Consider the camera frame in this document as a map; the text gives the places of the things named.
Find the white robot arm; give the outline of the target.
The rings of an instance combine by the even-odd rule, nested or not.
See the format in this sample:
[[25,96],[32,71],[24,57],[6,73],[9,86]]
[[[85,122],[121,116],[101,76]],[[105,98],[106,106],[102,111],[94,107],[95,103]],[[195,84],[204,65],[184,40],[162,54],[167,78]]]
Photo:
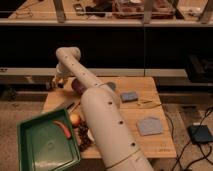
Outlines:
[[119,110],[116,93],[79,63],[77,47],[56,50],[58,64],[54,82],[66,83],[70,74],[86,88],[81,111],[93,135],[107,171],[154,171]]

